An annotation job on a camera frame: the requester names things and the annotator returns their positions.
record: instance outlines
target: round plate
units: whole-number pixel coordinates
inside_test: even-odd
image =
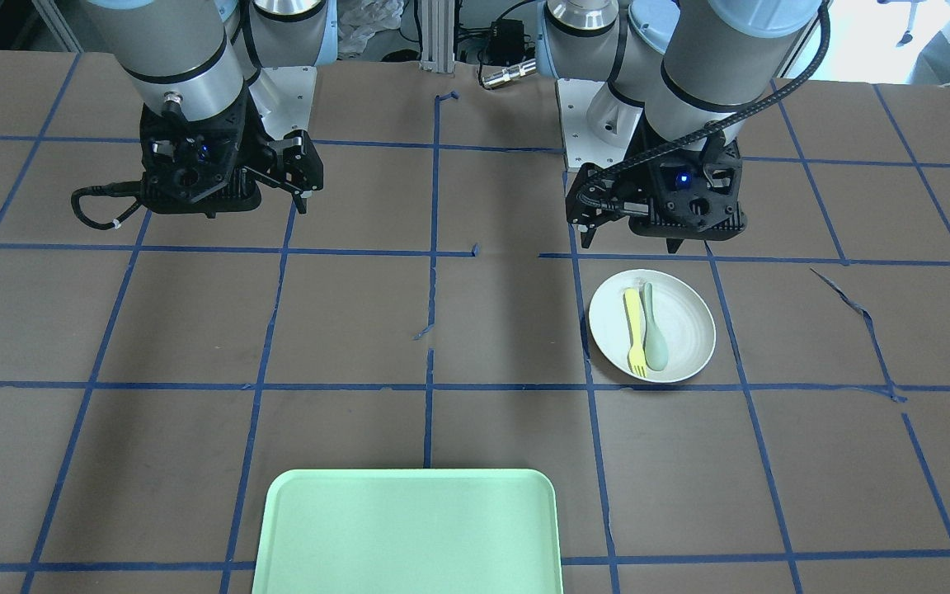
[[[662,371],[647,370],[647,377],[629,369],[629,324],[622,293],[643,290],[650,282],[655,321],[670,348],[670,362]],[[659,271],[624,271],[605,280],[589,305],[589,330],[608,360],[637,380],[670,384],[686,380],[706,367],[717,346],[717,327],[702,297],[679,278]]]

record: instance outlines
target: metal connector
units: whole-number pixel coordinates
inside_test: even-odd
[[[510,67],[504,68],[500,72],[485,76],[482,78],[482,85],[487,89],[496,89],[497,87],[504,87],[512,80],[529,76],[535,72],[538,72],[538,60],[531,59],[524,63],[510,65]]]

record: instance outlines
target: fork handle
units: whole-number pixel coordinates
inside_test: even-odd
[[[629,319],[629,334],[633,338],[633,345],[644,346],[644,336],[640,328],[640,320],[643,319],[643,309],[640,304],[640,293],[636,289],[626,289],[622,293],[625,300],[625,314]]]

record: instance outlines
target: yellow fork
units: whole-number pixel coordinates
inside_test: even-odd
[[[640,320],[643,312],[640,305],[640,293],[636,289],[626,289],[625,314],[629,318],[629,335],[633,338],[633,346],[629,347],[629,368],[641,377],[647,377],[647,357],[644,355],[644,336],[640,329]]]

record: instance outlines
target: green spoon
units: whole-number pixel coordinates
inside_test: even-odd
[[[655,312],[651,308],[651,283],[644,283],[644,320],[647,321],[647,332],[644,333],[644,354],[647,356],[647,367],[653,371],[662,371],[670,364],[670,347],[666,345],[665,336],[655,323]]]

